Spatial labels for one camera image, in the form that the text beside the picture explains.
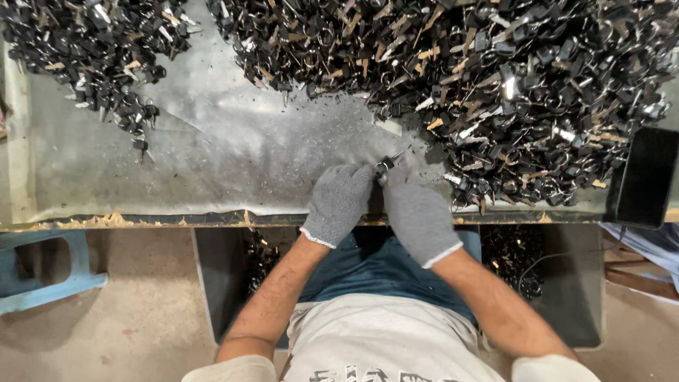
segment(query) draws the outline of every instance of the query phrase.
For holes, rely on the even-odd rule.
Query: metal work surface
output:
[[[166,78],[133,88],[161,109],[157,130],[147,133],[143,165],[111,116],[100,123],[98,113],[64,98],[70,90],[47,76],[20,75],[5,59],[5,101],[13,114],[8,140],[0,143],[0,230],[299,224],[327,167],[376,163],[407,147],[410,178],[449,198],[452,187],[441,178],[446,168],[436,150],[426,155],[419,131],[387,131],[372,123],[363,100],[346,94],[310,101],[296,90],[284,107],[279,92],[243,78],[202,1],[185,9],[205,31],[173,62],[159,57]],[[665,91],[679,104],[676,81]],[[677,120],[675,106],[663,123]],[[487,206],[485,216],[469,208],[457,223],[600,221],[606,195],[588,190],[575,207],[503,202]],[[673,207],[679,207],[676,190],[668,218],[679,220]]]

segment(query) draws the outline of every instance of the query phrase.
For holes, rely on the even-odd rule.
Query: man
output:
[[[303,234],[240,312],[217,363],[184,382],[275,382],[274,346],[288,324],[284,381],[502,381],[475,355],[472,322],[517,357],[514,382],[598,381],[535,311],[467,254],[435,191],[386,187],[397,239],[358,257],[350,233],[374,176],[372,167],[356,165],[323,173]]]

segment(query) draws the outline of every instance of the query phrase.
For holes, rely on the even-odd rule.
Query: black debris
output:
[[[243,273],[247,284],[247,288],[244,289],[244,299],[248,300],[278,264],[281,253],[278,246],[269,245],[256,229],[244,238],[243,246],[245,248]]]
[[[538,260],[545,255],[544,240],[540,226],[534,224],[482,225],[483,263],[522,297],[532,300],[543,292],[540,286],[545,272]]]

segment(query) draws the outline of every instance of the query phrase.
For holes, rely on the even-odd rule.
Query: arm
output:
[[[459,293],[499,349],[517,357],[559,354],[577,361],[538,313],[464,249],[434,263],[431,270]]]
[[[274,347],[304,284],[328,252],[329,247],[300,235],[234,321],[221,344],[217,362],[253,354],[273,360]]]
[[[448,204],[434,190],[402,184],[384,190],[389,222],[413,260],[431,268],[471,308],[494,345],[514,356],[574,354],[507,284],[462,248]]]
[[[273,360],[297,299],[318,263],[351,232],[368,203],[374,170],[355,164],[332,167],[314,187],[309,215],[295,245],[274,267],[238,314],[216,362],[243,355]]]

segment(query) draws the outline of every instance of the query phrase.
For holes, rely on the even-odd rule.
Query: gloved hand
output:
[[[309,240],[335,249],[356,226],[373,189],[369,164],[331,167],[318,178],[301,231]]]
[[[384,207],[396,237],[422,268],[462,247],[443,197],[414,184],[387,186]]]

